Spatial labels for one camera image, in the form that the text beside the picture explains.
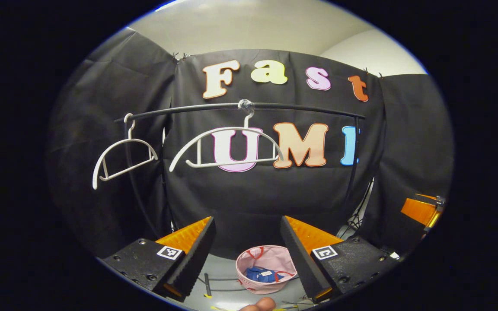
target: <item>orange letter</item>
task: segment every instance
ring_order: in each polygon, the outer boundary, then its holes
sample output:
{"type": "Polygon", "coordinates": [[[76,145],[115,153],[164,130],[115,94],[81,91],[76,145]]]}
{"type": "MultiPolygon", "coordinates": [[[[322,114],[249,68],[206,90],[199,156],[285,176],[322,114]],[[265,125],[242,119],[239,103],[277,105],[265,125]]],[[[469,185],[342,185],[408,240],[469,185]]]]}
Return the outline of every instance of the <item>orange letter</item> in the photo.
{"type": "Polygon", "coordinates": [[[222,87],[222,81],[226,85],[230,85],[232,82],[232,71],[230,69],[239,69],[239,62],[230,60],[203,68],[203,72],[207,74],[207,89],[203,93],[203,98],[213,98],[226,94],[226,89],[222,87]]]}
{"type": "Polygon", "coordinates": [[[326,132],[328,132],[326,124],[312,124],[304,140],[301,139],[301,135],[293,123],[278,123],[274,126],[274,130],[278,132],[279,147],[284,155],[283,161],[278,159],[274,162],[275,168],[288,168],[291,166],[289,152],[291,152],[297,166],[301,166],[307,154],[309,154],[309,158],[305,161],[307,166],[321,167],[326,164],[326,159],[324,158],[324,142],[326,132]]]}
{"type": "Polygon", "coordinates": [[[348,79],[353,84],[353,93],[360,101],[368,101],[368,95],[364,94],[366,83],[362,82],[359,76],[352,76],[348,79]]]}

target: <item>white ceiling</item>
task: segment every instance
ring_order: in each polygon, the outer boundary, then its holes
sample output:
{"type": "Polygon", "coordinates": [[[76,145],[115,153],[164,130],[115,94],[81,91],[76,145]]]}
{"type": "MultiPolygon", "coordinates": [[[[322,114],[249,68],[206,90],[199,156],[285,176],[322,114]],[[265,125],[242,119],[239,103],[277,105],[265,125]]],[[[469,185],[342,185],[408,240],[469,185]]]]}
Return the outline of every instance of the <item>white ceiling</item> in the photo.
{"type": "Polygon", "coordinates": [[[130,28],[179,57],[230,49],[321,55],[374,27],[320,0],[177,0],[130,28]]]}

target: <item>hanger hook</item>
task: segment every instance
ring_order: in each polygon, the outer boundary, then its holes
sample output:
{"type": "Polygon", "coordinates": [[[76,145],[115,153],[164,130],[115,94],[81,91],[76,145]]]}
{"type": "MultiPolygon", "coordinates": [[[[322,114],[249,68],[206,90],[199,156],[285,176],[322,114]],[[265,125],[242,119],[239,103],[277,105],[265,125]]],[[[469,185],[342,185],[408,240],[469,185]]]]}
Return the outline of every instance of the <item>hanger hook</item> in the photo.
{"type": "MultiPolygon", "coordinates": [[[[124,123],[125,124],[128,124],[128,118],[130,118],[131,116],[133,116],[133,114],[126,114],[126,116],[124,116],[124,123]]],[[[136,126],[136,120],[132,120],[132,126],[130,126],[130,128],[128,129],[128,139],[129,140],[132,139],[132,130],[134,129],[135,126],[136,126]]]]}
{"type": "Polygon", "coordinates": [[[255,114],[255,104],[253,104],[250,100],[240,100],[239,103],[237,104],[237,107],[239,109],[243,109],[245,112],[247,112],[249,115],[245,117],[245,124],[244,126],[246,128],[249,128],[249,119],[253,117],[255,114]]]}

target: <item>blue object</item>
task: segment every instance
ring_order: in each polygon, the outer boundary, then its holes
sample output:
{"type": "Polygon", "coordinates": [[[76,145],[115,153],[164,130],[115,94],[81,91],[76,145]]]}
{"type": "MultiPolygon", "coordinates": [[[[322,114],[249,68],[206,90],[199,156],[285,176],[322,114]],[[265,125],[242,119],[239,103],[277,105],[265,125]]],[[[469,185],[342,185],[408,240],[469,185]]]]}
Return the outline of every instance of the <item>blue object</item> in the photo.
{"type": "Polygon", "coordinates": [[[251,280],[257,281],[257,282],[262,282],[262,283],[274,283],[274,282],[276,282],[275,276],[278,276],[278,280],[281,280],[283,278],[283,276],[279,275],[278,272],[276,272],[274,270],[268,270],[268,269],[258,268],[258,267],[247,268],[247,270],[245,270],[245,276],[248,279],[251,279],[251,280]]]}

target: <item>white plastic hanger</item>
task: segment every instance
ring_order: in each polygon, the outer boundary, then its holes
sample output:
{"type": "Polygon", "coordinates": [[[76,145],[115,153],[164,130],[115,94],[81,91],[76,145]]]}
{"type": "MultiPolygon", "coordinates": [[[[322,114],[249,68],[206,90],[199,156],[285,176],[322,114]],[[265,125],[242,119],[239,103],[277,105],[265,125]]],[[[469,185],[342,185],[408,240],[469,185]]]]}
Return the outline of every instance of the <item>white plastic hanger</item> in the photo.
{"type": "MultiPolygon", "coordinates": [[[[125,117],[124,117],[124,123],[128,122],[128,118],[133,116],[133,114],[127,114],[125,117]]],[[[132,120],[132,126],[130,127],[130,129],[128,129],[128,138],[126,140],[120,140],[114,144],[112,144],[111,146],[109,146],[102,154],[101,154],[101,157],[99,157],[99,160],[97,160],[97,164],[95,165],[95,169],[93,170],[93,178],[92,178],[92,186],[94,189],[97,189],[97,175],[99,173],[99,168],[101,167],[101,163],[103,163],[103,171],[105,172],[105,177],[103,176],[99,176],[99,179],[101,179],[102,181],[109,181],[117,176],[120,176],[124,173],[127,173],[129,171],[132,171],[134,168],[138,168],[146,163],[149,163],[153,160],[158,160],[159,158],[157,157],[156,155],[156,152],[155,152],[155,149],[153,149],[151,147],[150,144],[144,142],[143,140],[137,140],[136,138],[132,138],[132,130],[133,128],[136,126],[136,120],[132,120]],[[115,173],[113,175],[110,175],[109,176],[109,173],[107,172],[107,163],[105,163],[105,155],[112,149],[112,148],[115,148],[116,146],[118,146],[119,144],[123,144],[123,143],[129,143],[129,142],[138,142],[138,143],[142,143],[144,145],[146,145],[147,147],[149,147],[149,159],[146,160],[146,161],[143,161],[142,163],[139,163],[137,165],[133,165],[132,167],[129,167],[127,169],[125,169],[124,171],[119,171],[118,173],[115,173]]]]}
{"type": "MultiPolygon", "coordinates": [[[[242,105],[245,103],[252,104],[251,102],[249,102],[247,100],[241,100],[238,104],[238,107],[242,108],[242,105]]],[[[253,130],[253,129],[249,128],[249,119],[253,116],[253,114],[255,114],[255,112],[253,110],[251,110],[251,113],[245,117],[245,122],[244,122],[243,127],[220,127],[220,128],[215,128],[214,130],[208,130],[202,134],[197,135],[195,138],[190,140],[184,147],[182,147],[182,149],[180,149],[180,151],[178,151],[178,153],[176,154],[176,156],[172,160],[172,163],[170,164],[169,171],[172,172],[174,170],[174,167],[176,167],[176,163],[178,163],[178,160],[180,159],[180,157],[194,143],[197,143],[197,163],[192,163],[189,160],[185,161],[190,167],[193,167],[193,168],[219,167],[219,166],[223,166],[223,165],[239,165],[239,164],[243,164],[243,163],[268,162],[268,161],[276,161],[276,160],[278,160],[278,158],[283,161],[284,157],[282,154],[282,150],[280,150],[280,147],[278,146],[278,144],[270,136],[268,136],[267,134],[264,134],[263,132],[260,132],[259,130],[253,130]],[[254,133],[260,134],[261,136],[264,136],[264,138],[267,138],[273,144],[272,157],[269,159],[236,161],[236,162],[229,162],[229,163],[201,163],[201,139],[205,136],[209,136],[212,133],[221,132],[223,130],[246,130],[247,132],[254,132],[254,133]]]]}

